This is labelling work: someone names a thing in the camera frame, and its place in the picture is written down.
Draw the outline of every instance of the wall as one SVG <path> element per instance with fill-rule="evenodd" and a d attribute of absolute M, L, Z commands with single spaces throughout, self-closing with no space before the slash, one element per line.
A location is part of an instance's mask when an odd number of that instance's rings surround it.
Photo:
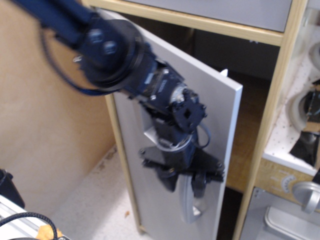
<path fill-rule="evenodd" d="M 50 216 L 115 144 L 104 97 L 70 89 L 48 66 L 38 23 L 0 1 L 0 168 L 26 210 Z M 50 42 L 61 66 L 84 80 L 75 54 Z"/>

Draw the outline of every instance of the shelf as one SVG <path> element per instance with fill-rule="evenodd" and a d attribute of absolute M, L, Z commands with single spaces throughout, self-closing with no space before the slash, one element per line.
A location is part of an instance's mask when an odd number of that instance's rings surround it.
<path fill-rule="evenodd" d="M 281 113 L 273 127 L 262 156 L 267 160 L 311 176 L 314 176 L 317 170 L 302 159 L 296 158 L 289 153 L 301 133 L 296 130 L 290 121 L 288 110 L 292 98 L 320 78 L 320 71 L 314 67 L 309 57 L 310 48 L 315 43 L 318 43 L 319 39 L 320 27 L 317 26 L 312 34 L 310 43 L 306 47 L 307 50 L 303 51 L 302 61 L 297 65 L 298 71 L 294 77 L 294 82 L 286 96 L 285 103 L 282 106 Z"/>
<path fill-rule="evenodd" d="M 123 0 L 82 0 L 87 6 L 103 8 L 188 28 L 280 46 L 283 33 L 208 17 L 167 10 Z"/>

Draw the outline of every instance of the gray drawer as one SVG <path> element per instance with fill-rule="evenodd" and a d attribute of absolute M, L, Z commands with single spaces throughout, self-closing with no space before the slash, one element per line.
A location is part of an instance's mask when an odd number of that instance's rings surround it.
<path fill-rule="evenodd" d="M 130 2 L 283 32 L 292 0 L 129 0 Z"/>

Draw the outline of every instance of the silver handle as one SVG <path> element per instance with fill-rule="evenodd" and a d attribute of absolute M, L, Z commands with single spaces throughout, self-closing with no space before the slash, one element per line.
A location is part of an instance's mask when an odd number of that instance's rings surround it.
<path fill-rule="evenodd" d="M 292 188 L 295 199 L 302 204 L 308 214 L 320 209 L 320 185 L 313 181 L 301 181 Z"/>
<path fill-rule="evenodd" d="M 202 212 L 194 206 L 194 192 L 191 186 L 192 176 L 180 175 L 178 180 L 179 201 L 182 221 L 194 223 Z"/>

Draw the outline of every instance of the wooden cabinet frame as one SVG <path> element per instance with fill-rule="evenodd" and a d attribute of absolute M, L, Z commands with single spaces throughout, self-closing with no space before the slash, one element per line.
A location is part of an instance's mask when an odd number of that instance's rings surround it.
<path fill-rule="evenodd" d="M 270 136 L 272 126 L 281 109 L 280 106 L 283 103 L 284 97 L 286 96 L 288 86 L 290 85 L 290 82 L 285 81 L 285 75 L 288 70 L 291 56 L 293 54 L 294 45 L 298 36 L 300 24 L 303 20 L 308 0 L 292 0 L 284 32 L 265 30 L 257 27 L 245 26 L 207 17 L 195 16 L 187 13 L 146 6 L 123 0 L 82 0 L 82 2 L 88 7 L 103 8 L 119 13 L 130 14 L 143 18 L 181 25 L 240 39 L 257 41 L 260 43 L 280 47 L 267 102 L 260 124 L 257 142 L 253 152 L 253 158 L 249 172 L 249 181 L 246 187 L 246 191 L 243 195 L 236 228 L 233 235 L 233 240 L 238 240 L 240 238 L 247 209 L 249 207 L 251 194 L 255 186 L 264 148 Z M 122 165 L 127 177 L 127 184 L 129 186 L 129 193 L 135 211 L 136 222 L 137 225 L 140 226 L 140 219 L 138 214 L 139 211 L 137 209 L 137 205 L 135 204 L 135 194 L 130 181 L 128 165 L 125 161 L 126 156 L 119 131 L 119 124 L 112 96 L 107 97 L 107 104 L 110 115 L 112 116 L 112 124 L 117 146 L 119 148 L 119 153 L 121 159 L 123 159 Z"/>

